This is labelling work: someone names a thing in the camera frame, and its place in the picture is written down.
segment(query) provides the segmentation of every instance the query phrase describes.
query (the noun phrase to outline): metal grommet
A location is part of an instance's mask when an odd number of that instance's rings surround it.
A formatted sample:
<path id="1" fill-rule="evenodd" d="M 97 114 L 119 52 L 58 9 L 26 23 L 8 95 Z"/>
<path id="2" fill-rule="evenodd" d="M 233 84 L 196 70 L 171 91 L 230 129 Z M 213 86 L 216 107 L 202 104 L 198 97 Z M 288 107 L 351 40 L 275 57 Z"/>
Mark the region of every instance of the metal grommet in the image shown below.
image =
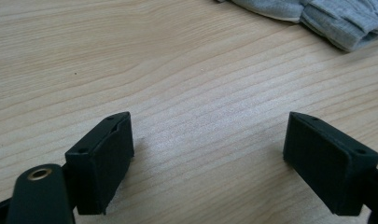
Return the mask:
<path id="1" fill-rule="evenodd" d="M 32 180 L 32 181 L 43 179 L 44 177 L 51 174 L 51 172 L 52 172 L 52 170 L 50 168 L 40 168 L 40 169 L 37 169 L 37 170 L 31 172 L 28 175 L 28 179 Z"/>

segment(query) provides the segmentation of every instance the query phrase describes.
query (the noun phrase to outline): screw hole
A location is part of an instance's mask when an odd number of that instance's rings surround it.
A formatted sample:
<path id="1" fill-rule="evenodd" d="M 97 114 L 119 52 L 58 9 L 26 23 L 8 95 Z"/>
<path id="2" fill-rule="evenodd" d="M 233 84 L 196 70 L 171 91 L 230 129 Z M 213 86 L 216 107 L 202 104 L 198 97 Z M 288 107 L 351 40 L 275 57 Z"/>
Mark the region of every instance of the screw hole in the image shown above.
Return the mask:
<path id="1" fill-rule="evenodd" d="M 366 151 L 364 149 L 356 149 L 356 152 L 359 154 L 366 154 Z"/>
<path id="2" fill-rule="evenodd" d="M 89 150 L 88 150 L 87 148 L 81 148 L 81 149 L 79 149 L 77 152 L 83 154 L 83 153 L 86 153 L 86 152 L 88 152 L 88 151 L 89 151 Z"/>
<path id="3" fill-rule="evenodd" d="M 32 180 L 32 181 L 43 179 L 44 177 L 46 177 L 49 174 L 51 174 L 51 172 L 52 172 L 52 170 L 49 169 L 49 168 L 41 168 L 41 169 L 38 169 L 38 170 L 35 170 L 35 171 L 31 172 L 28 175 L 28 179 Z"/>

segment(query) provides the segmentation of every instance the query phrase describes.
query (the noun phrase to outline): wood grain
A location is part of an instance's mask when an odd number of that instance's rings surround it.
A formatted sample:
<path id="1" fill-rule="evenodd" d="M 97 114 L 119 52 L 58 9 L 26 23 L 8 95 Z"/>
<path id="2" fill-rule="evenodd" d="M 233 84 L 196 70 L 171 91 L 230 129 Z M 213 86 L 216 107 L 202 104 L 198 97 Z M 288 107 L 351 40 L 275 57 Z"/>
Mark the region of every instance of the wood grain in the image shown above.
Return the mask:
<path id="1" fill-rule="evenodd" d="M 77 223 L 365 223 L 282 160 L 289 111 L 378 151 L 378 41 L 344 53 L 213 1 L 0 0 L 0 201 L 102 118 L 135 158 L 107 216 Z"/>

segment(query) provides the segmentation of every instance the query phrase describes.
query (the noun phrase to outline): gray cloth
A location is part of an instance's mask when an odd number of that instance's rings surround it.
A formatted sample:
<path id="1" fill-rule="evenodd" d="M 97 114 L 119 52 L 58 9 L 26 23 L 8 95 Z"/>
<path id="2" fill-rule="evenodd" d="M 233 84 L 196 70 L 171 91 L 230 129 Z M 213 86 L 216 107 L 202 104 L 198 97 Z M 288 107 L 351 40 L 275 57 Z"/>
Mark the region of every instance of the gray cloth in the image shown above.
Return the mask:
<path id="1" fill-rule="evenodd" d="M 302 22 L 352 51 L 378 39 L 378 0 L 232 0 L 258 14 Z"/>

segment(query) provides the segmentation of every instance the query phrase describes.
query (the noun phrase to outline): table surface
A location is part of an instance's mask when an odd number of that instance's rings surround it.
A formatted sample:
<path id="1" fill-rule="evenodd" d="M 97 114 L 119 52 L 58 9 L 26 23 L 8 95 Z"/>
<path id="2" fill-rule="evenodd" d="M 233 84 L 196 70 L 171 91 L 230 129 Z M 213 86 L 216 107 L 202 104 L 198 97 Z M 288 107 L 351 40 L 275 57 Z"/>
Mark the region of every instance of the table surface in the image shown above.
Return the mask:
<path id="1" fill-rule="evenodd" d="M 130 111 L 135 158 L 77 223 L 365 223 L 333 215 L 282 150 L 289 111 L 378 151 L 378 41 L 346 53 L 211 0 L 0 0 L 0 201 L 17 176 Z"/>

